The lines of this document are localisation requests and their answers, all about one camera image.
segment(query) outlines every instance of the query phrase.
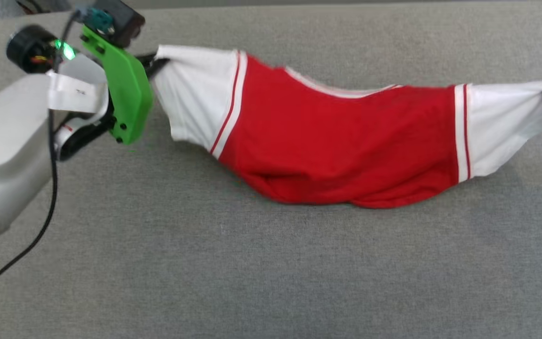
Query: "cloth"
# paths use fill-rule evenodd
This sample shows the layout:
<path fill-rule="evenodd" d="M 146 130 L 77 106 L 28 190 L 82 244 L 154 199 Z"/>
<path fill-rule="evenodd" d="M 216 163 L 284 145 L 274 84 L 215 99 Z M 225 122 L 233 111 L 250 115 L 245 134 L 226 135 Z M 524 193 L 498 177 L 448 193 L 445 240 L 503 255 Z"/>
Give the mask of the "cloth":
<path fill-rule="evenodd" d="M 331 88 L 243 51 L 161 46 L 172 137 L 278 202 L 395 208 L 486 176 L 542 131 L 542 81 Z"/>

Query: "white sleeve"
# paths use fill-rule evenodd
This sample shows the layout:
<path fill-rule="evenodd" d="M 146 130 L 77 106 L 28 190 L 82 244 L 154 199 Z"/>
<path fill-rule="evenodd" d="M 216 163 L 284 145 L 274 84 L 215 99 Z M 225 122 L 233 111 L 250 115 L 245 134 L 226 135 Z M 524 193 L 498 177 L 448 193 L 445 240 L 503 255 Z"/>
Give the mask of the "white sleeve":
<path fill-rule="evenodd" d="M 464 92 L 469 178 L 495 172 L 542 131 L 542 81 L 467 85 Z"/>
<path fill-rule="evenodd" d="M 210 151 L 230 110 L 239 52 L 161 45 L 155 58 L 170 59 L 153 88 L 172 138 Z"/>

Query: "black cylindrical motor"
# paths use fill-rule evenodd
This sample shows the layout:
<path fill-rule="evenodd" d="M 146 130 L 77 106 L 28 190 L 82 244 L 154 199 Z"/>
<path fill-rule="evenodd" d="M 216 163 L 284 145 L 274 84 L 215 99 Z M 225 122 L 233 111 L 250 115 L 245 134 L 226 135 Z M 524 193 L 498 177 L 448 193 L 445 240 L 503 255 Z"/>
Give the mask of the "black cylindrical motor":
<path fill-rule="evenodd" d="M 26 73 L 46 73 L 52 68 L 58 38 L 39 25 L 13 34 L 7 45 L 8 59 Z"/>

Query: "green led light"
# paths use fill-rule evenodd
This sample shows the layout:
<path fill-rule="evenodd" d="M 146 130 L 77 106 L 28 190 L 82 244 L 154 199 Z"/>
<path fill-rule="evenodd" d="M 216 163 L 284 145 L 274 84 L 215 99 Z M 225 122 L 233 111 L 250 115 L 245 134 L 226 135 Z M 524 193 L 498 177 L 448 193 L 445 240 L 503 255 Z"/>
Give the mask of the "green led light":
<path fill-rule="evenodd" d="M 62 41 L 60 39 L 57 39 L 54 44 L 56 45 L 56 49 L 60 49 L 62 47 L 62 54 L 64 54 L 64 57 L 68 60 L 73 60 L 77 54 L 75 53 L 75 50 L 72 49 L 72 47 L 67 44 L 66 42 L 62 44 Z"/>

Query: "white stripe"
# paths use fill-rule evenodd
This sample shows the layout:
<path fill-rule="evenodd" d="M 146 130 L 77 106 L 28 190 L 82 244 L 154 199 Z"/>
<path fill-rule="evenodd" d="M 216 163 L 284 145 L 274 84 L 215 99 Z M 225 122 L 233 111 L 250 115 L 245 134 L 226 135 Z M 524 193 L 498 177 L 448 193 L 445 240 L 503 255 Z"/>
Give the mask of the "white stripe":
<path fill-rule="evenodd" d="M 246 70 L 248 66 L 248 57 L 244 52 L 239 52 L 239 70 L 237 74 L 237 83 L 235 83 L 235 96 L 234 96 L 234 107 L 231 112 L 230 118 L 225 125 L 225 128 L 221 132 L 221 137 L 219 138 L 219 143 L 217 147 L 213 150 L 213 156 L 217 159 L 223 153 L 225 144 L 230 137 L 231 131 L 235 127 L 235 123 L 239 118 L 239 113 L 241 112 L 241 95 L 244 90 L 244 80 L 246 78 Z"/>
<path fill-rule="evenodd" d="M 468 178 L 467 154 L 465 151 L 465 124 L 464 124 L 464 85 L 454 89 L 455 99 L 455 147 L 457 150 L 457 166 L 459 167 L 459 182 Z"/>
<path fill-rule="evenodd" d="M 320 83 L 316 83 L 311 79 L 308 79 L 304 75 L 298 73 L 294 69 L 290 67 L 286 67 L 286 73 L 299 81 L 301 84 L 307 86 L 308 88 L 314 89 L 318 92 L 322 92 L 327 95 L 332 95 L 337 98 L 345 98 L 345 99 L 360 99 L 367 97 L 371 94 L 376 94 L 379 92 L 382 92 L 383 90 L 391 89 L 391 88 L 399 88 L 400 86 L 395 87 L 394 85 L 386 86 L 384 88 L 380 89 L 370 89 L 370 90 L 347 90 L 347 89 L 340 89 L 340 88 L 333 88 L 330 86 L 325 86 Z"/>

